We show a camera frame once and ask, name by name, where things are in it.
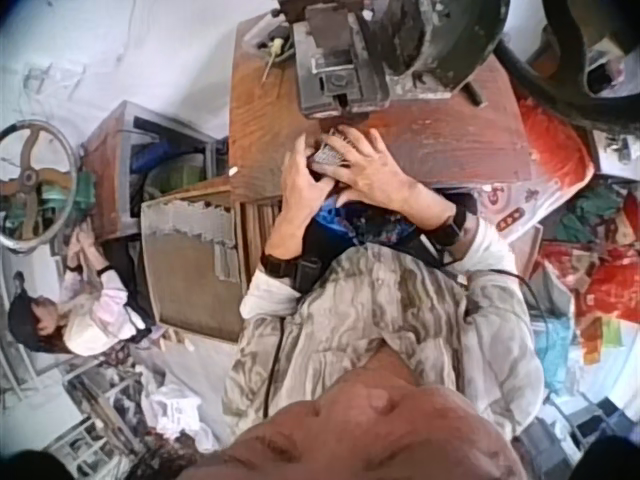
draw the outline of white sleeve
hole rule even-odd
[[[58,303],[67,303],[73,300],[82,292],[83,286],[84,278],[81,273],[71,270],[64,272]]]
[[[467,256],[449,267],[457,274],[478,270],[507,270],[516,273],[516,257],[493,225],[478,218],[478,233]]]
[[[258,269],[240,304],[240,315],[245,320],[257,316],[288,317],[296,312],[300,296],[293,288]]]

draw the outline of black wrist strap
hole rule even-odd
[[[103,274],[107,273],[109,270],[115,271],[115,269],[111,265],[107,265],[106,267],[103,267],[100,270],[98,270],[96,273],[98,274],[99,277],[101,277]]]
[[[78,263],[78,265],[76,265],[75,267],[70,267],[69,265],[67,265],[67,272],[73,272],[73,273],[77,273],[78,275],[82,275],[82,272],[83,272],[82,264]]]

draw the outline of floor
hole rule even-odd
[[[25,118],[56,124],[79,145],[122,99],[177,116],[213,136],[228,133],[235,26],[267,12],[273,0],[21,0],[0,30],[0,127]],[[525,58],[539,42],[541,0],[512,0],[506,32]],[[41,87],[25,74],[48,69]],[[46,146],[42,154],[47,156]],[[0,177],[12,176],[0,163]],[[0,255],[5,286],[25,271],[30,292],[57,298],[58,269],[45,248]],[[203,399],[203,421],[225,443],[223,380],[234,347],[191,337],[195,352],[146,352]]]

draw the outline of wooden table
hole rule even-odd
[[[260,87],[264,62],[242,49],[260,17],[237,29],[230,112],[234,201],[280,195],[280,168],[296,137],[318,139],[330,124],[308,120],[298,109],[295,65],[274,69]],[[531,178],[529,146],[509,78],[490,57],[474,77],[488,105],[475,108],[464,94],[449,100],[395,102],[359,128],[380,130],[402,169],[432,186],[514,183]]]

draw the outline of metal machine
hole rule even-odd
[[[615,98],[587,88],[594,52],[640,54],[635,0],[542,0],[560,58],[549,78],[500,40],[509,0],[278,1],[272,13],[291,25],[300,109],[309,118],[448,98],[495,49],[515,82],[556,114],[610,133],[640,132],[640,79]]]
[[[0,181],[0,245],[16,253],[32,252],[62,229],[76,201],[80,163],[62,132],[41,120],[9,125],[0,132],[0,143],[24,130],[29,135],[22,145],[18,177]],[[68,172],[34,166],[33,151],[43,134],[62,148]]]
[[[279,0],[292,26],[300,109],[366,113],[449,98],[482,64],[509,0]]]

